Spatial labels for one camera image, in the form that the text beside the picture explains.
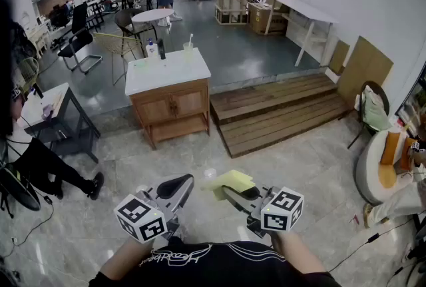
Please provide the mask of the person's right forearm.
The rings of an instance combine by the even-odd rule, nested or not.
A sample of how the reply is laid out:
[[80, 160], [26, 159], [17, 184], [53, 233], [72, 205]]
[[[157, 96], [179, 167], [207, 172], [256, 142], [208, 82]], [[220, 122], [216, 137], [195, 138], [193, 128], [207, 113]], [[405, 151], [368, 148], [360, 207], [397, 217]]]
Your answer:
[[303, 274], [327, 272], [295, 232], [269, 232], [272, 247]]

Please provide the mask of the large cardboard sheet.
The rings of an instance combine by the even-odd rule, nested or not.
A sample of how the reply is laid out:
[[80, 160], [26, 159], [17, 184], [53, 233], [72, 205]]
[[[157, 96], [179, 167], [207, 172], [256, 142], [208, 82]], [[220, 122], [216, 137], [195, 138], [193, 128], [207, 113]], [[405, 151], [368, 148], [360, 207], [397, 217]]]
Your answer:
[[367, 39], [359, 36], [349, 61], [337, 82], [337, 91], [352, 109], [366, 81], [382, 86], [393, 62]]

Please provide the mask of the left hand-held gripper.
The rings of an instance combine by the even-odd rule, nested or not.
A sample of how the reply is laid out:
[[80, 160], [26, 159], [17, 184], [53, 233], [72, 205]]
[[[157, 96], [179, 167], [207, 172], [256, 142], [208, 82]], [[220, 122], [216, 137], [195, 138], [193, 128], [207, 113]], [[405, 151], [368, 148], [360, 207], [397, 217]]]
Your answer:
[[114, 209], [120, 227], [144, 244], [159, 236], [169, 239], [180, 226], [177, 212], [185, 205], [194, 177], [184, 174], [162, 182], [157, 189], [139, 189]]

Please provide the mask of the small cardboard sheet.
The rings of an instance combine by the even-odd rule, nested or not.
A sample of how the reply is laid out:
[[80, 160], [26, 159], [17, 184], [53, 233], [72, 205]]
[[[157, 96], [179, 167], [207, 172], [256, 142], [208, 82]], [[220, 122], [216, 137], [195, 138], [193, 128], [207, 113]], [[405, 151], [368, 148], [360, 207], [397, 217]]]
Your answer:
[[336, 75], [340, 75], [344, 70], [344, 61], [349, 51], [349, 45], [339, 40], [329, 62], [329, 69]]

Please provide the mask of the person's left forearm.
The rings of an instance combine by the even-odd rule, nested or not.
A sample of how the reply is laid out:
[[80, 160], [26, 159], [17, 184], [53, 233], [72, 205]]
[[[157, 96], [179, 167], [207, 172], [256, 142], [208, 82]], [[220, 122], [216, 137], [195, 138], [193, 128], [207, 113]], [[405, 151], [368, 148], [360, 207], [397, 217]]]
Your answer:
[[140, 243], [129, 237], [124, 244], [102, 265], [100, 273], [111, 280], [121, 280], [146, 258], [154, 245], [154, 240]]

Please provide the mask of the long white table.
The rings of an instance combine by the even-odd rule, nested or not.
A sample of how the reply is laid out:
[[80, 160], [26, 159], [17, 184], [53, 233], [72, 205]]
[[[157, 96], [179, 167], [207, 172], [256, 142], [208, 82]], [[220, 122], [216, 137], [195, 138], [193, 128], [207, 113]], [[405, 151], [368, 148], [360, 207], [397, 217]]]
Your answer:
[[321, 67], [329, 64], [331, 55], [332, 27], [338, 21], [301, 0], [268, 0], [271, 3], [266, 30], [270, 32], [272, 18], [282, 16], [287, 22], [287, 36], [300, 46], [300, 52], [294, 63], [300, 65], [306, 51], [321, 47], [321, 54], [316, 59]]

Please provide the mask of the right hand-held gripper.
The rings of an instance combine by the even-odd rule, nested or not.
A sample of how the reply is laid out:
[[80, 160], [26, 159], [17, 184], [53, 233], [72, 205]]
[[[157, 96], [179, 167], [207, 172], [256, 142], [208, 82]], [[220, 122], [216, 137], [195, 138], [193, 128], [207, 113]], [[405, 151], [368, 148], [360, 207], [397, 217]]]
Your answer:
[[222, 191], [233, 207], [249, 214], [247, 228], [260, 238], [267, 232], [289, 232], [304, 209], [304, 195], [286, 187], [253, 186], [238, 192], [222, 186]]

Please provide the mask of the dark round-back chair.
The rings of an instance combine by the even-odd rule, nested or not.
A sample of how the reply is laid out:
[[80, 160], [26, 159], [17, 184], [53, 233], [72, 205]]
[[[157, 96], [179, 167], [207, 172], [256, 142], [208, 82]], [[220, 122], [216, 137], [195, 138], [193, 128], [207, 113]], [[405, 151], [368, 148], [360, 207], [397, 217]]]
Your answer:
[[362, 97], [362, 95], [363, 95], [363, 90], [367, 85], [369, 85], [373, 89], [373, 91], [375, 93], [377, 93], [383, 99], [383, 102], [384, 102], [384, 105], [385, 105], [385, 112], [387, 113], [387, 116], [388, 116], [388, 119], [389, 119], [390, 106], [389, 106], [389, 101], [388, 101], [387, 95], [385, 94], [384, 90], [376, 82], [373, 82], [373, 81], [364, 82], [364, 84], [361, 86], [360, 94], [358, 94], [355, 98], [355, 104], [354, 104], [354, 110], [357, 113], [357, 119], [361, 124], [361, 129], [358, 132], [358, 134], [355, 136], [355, 138], [347, 146], [347, 148], [352, 147], [352, 145], [355, 143], [355, 141], [359, 138], [359, 136], [361, 135], [361, 133], [364, 130], [367, 130], [371, 135], [378, 132], [378, 131], [372, 129], [371, 127], [369, 127], [366, 123], [363, 122], [363, 106], [362, 106], [363, 97]]

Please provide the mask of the pale green bag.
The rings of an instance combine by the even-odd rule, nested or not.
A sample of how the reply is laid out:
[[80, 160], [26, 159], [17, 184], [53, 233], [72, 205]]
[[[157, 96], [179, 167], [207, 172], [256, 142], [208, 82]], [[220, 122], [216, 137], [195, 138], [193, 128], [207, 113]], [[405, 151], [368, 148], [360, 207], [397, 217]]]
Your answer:
[[367, 85], [363, 90], [363, 122], [376, 131], [391, 127], [383, 99]]

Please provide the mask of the black round chair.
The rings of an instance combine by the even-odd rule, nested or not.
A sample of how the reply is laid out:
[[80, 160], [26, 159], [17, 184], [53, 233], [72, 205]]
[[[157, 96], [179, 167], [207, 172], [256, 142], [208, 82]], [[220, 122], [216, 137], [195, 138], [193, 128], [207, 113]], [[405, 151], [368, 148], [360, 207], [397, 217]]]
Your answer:
[[29, 180], [9, 163], [0, 168], [0, 186], [25, 208], [32, 211], [41, 209], [37, 193]]

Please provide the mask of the dark wicker chair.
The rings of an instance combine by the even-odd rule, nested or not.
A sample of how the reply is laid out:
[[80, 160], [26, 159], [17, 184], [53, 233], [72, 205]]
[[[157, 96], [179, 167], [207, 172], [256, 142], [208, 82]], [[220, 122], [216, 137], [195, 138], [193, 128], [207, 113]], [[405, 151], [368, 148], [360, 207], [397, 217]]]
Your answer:
[[154, 38], [157, 41], [157, 32], [154, 25], [151, 22], [133, 22], [132, 18], [139, 13], [142, 13], [142, 9], [127, 8], [122, 9], [115, 13], [114, 21], [117, 27], [122, 31], [123, 37], [134, 37], [141, 41], [140, 34], [149, 30], [154, 31]]

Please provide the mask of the brown cardboard box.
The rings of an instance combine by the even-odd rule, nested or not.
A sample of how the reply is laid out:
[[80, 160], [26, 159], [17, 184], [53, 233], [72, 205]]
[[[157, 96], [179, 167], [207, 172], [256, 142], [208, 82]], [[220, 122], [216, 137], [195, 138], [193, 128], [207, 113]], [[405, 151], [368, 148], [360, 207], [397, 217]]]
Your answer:
[[[269, 35], [285, 34], [288, 26], [288, 20], [282, 14], [288, 14], [290, 8], [280, 5], [274, 8], [274, 14], [271, 18]], [[263, 3], [248, 3], [248, 25], [257, 34], [265, 34], [266, 27], [270, 17], [270, 6]]]

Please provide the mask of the person's black shirt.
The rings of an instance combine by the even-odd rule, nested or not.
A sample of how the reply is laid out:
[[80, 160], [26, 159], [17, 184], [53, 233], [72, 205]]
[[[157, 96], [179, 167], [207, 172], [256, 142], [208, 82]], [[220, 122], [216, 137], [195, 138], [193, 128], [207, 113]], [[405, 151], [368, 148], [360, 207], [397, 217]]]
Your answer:
[[328, 272], [304, 274], [258, 242], [185, 244], [153, 250], [123, 279], [99, 272], [89, 287], [341, 287]]

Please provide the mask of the black office chair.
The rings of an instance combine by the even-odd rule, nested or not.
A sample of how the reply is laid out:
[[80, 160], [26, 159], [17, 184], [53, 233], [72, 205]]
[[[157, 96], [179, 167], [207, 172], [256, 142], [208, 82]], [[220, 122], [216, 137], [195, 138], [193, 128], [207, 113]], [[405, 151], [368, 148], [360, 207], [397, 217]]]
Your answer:
[[84, 75], [92, 71], [102, 60], [100, 55], [88, 54], [79, 60], [77, 53], [90, 45], [94, 38], [87, 28], [87, 4], [82, 3], [74, 8], [71, 25], [71, 36], [68, 43], [59, 50], [58, 57], [71, 72], [77, 69]]

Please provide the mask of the orange cushion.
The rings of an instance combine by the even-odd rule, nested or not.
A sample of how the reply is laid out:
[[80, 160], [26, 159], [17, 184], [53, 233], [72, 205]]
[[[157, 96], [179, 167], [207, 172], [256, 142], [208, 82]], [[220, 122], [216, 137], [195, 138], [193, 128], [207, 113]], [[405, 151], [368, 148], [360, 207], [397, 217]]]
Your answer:
[[383, 165], [393, 164], [395, 153], [397, 150], [397, 145], [399, 142], [400, 133], [391, 133], [388, 132], [385, 140], [385, 148], [381, 157], [380, 163]]
[[379, 164], [378, 177], [384, 188], [392, 188], [397, 182], [397, 174], [392, 164]]
[[409, 155], [409, 149], [411, 148], [411, 145], [413, 143], [416, 143], [417, 141], [415, 139], [407, 137], [405, 139], [403, 150], [401, 153], [401, 158], [399, 160], [399, 166], [401, 169], [409, 171], [410, 170], [410, 155]]

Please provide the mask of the glass window panel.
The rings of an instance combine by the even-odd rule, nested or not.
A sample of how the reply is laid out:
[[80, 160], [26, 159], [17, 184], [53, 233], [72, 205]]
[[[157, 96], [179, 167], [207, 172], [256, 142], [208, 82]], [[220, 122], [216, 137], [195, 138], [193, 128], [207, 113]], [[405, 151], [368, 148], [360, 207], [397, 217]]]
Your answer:
[[426, 64], [397, 116], [413, 138], [426, 141]]

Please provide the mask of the round white table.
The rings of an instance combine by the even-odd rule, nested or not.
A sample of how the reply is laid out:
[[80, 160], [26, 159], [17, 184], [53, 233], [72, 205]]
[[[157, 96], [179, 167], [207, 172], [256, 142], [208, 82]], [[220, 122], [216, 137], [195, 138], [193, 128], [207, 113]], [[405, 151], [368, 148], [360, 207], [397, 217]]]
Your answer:
[[170, 42], [172, 43], [172, 35], [170, 32], [171, 22], [169, 17], [174, 14], [173, 9], [161, 8], [161, 9], [152, 9], [138, 13], [135, 16], [131, 17], [133, 23], [148, 23], [153, 21], [162, 21], [164, 27], [166, 27]]

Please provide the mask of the white soap pump bottle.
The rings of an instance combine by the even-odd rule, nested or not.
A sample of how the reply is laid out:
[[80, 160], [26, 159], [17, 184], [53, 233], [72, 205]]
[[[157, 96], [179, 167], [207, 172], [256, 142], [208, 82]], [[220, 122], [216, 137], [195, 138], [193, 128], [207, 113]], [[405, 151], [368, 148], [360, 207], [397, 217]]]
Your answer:
[[146, 54], [150, 59], [159, 59], [158, 45], [152, 40], [152, 38], [147, 39], [146, 44]]

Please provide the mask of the yellow cloth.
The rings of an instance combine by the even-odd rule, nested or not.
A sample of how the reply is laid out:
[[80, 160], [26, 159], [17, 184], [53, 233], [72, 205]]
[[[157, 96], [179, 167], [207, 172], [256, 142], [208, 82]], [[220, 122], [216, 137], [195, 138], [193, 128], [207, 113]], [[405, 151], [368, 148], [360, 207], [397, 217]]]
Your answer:
[[252, 177], [237, 170], [230, 170], [220, 176], [210, 176], [202, 184], [200, 189], [213, 192], [216, 200], [225, 200], [223, 186], [230, 187], [236, 192], [244, 192], [255, 187]]

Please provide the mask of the wooden vanity cabinet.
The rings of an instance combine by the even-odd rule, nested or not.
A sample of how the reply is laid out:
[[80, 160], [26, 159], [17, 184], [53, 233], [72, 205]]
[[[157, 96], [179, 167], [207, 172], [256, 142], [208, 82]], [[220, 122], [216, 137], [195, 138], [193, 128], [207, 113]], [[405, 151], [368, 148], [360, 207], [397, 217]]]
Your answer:
[[[174, 113], [174, 118], [169, 121], [163, 121], [160, 123], [155, 123], [153, 125], [144, 126], [137, 111], [134, 106], [133, 99], [135, 98], [145, 98], [151, 95], [169, 95], [178, 91], [184, 91], [187, 89], [191, 89], [193, 87], [207, 87], [208, 93], [208, 110], [205, 113], [200, 113], [197, 115], [177, 118], [174, 113], [174, 107], [171, 102], [172, 111]], [[134, 107], [134, 111], [136, 116], [144, 130], [145, 137], [151, 147], [156, 149], [156, 144], [160, 141], [165, 141], [168, 139], [173, 139], [176, 137], [181, 137], [185, 135], [189, 135], [192, 133], [205, 131], [210, 134], [210, 95], [209, 95], [209, 82], [208, 79], [199, 79], [195, 81], [189, 81], [186, 83], [180, 83], [176, 85], [170, 85], [162, 88], [153, 89], [150, 91], [145, 91], [142, 93], [138, 93], [130, 96], [130, 101]]]

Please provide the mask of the grey metal table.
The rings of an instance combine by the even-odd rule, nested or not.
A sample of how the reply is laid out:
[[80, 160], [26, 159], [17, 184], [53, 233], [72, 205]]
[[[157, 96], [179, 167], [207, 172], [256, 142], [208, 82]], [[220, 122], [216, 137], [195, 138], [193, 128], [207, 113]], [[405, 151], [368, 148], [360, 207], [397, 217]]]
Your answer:
[[101, 134], [68, 83], [45, 91], [42, 97], [30, 92], [18, 124], [59, 156], [85, 153], [99, 162], [93, 145]]

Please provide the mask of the wooden step platform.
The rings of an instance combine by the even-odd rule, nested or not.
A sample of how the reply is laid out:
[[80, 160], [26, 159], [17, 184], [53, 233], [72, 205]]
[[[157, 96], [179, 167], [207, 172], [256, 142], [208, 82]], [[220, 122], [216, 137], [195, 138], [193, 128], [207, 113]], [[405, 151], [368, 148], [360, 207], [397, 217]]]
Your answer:
[[231, 158], [310, 131], [349, 110], [323, 73], [216, 93], [210, 105]]

